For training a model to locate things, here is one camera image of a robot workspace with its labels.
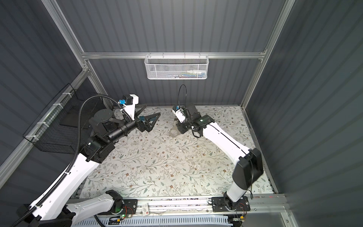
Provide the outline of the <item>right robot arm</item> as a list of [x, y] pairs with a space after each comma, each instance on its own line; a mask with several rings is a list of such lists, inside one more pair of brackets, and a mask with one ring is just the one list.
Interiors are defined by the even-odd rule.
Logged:
[[195, 138], [205, 137], [220, 148], [234, 164], [233, 183], [224, 193], [226, 209], [235, 211], [239, 201], [264, 173], [262, 153], [250, 149], [226, 133], [209, 115], [202, 116], [195, 105], [175, 105], [172, 112], [178, 119], [176, 124], [181, 134], [191, 131]]

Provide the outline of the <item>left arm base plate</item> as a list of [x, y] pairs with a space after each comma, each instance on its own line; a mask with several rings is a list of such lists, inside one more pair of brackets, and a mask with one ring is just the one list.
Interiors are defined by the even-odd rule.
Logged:
[[134, 215], [138, 207], [137, 199], [123, 199], [116, 201], [109, 211], [104, 212], [104, 215]]

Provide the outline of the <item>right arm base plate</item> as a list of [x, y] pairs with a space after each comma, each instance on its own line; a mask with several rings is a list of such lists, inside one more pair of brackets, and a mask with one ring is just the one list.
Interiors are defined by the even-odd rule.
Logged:
[[208, 204], [212, 206], [214, 212], [247, 212], [251, 210], [246, 196], [243, 196], [237, 202], [233, 202], [227, 197], [212, 197], [208, 200]]

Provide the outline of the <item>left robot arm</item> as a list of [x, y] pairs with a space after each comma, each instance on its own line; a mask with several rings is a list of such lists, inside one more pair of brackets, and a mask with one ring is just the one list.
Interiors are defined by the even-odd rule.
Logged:
[[83, 145], [77, 145], [77, 152], [66, 169], [51, 186], [31, 204], [18, 208], [19, 219], [12, 226], [21, 222], [30, 227], [72, 227], [75, 224], [99, 213], [120, 213], [123, 210], [123, 197], [114, 190], [79, 204], [69, 204], [68, 200], [80, 184], [94, 171], [115, 149], [115, 144], [131, 131], [153, 130], [160, 113], [140, 116], [144, 108], [135, 111], [134, 105], [125, 105], [121, 112], [122, 120], [114, 117], [110, 109], [102, 109], [90, 118], [89, 123], [94, 135]]

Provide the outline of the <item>silver metal key holder plate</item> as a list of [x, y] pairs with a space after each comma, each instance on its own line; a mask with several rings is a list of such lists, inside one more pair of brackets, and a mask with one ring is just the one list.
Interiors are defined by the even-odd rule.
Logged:
[[175, 125], [168, 133], [168, 135], [172, 138], [177, 137], [178, 135], [180, 135], [181, 133], [179, 132], [177, 126]]

